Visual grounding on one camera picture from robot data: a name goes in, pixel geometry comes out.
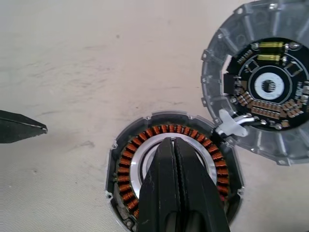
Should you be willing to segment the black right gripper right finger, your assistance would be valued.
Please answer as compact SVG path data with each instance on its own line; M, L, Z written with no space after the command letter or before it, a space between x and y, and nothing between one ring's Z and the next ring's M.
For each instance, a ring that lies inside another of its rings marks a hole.
M174 142L180 195L180 232L229 232L218 189L193 147L181 138Z

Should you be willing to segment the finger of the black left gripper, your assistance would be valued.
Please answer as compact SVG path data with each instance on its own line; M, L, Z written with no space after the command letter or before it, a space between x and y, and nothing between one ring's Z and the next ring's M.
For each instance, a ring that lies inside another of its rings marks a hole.
M43 123L40 123L32 118L24 116L22 114L12 113L8 111L0 111L0 119L4 121L10 121L18 124L28 125L31 127L38 127L42 130L47 130L47 126Z
M46 134L48 130L42 130L38 127L18 124L10 121L0 120L0 143L10 144Z

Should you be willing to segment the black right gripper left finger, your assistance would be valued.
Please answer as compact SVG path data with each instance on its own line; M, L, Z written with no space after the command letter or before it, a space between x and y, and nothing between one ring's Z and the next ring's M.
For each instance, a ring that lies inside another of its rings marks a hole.
M175 149L165 138L156 149L139 195L139 232L178 232L180 197Z

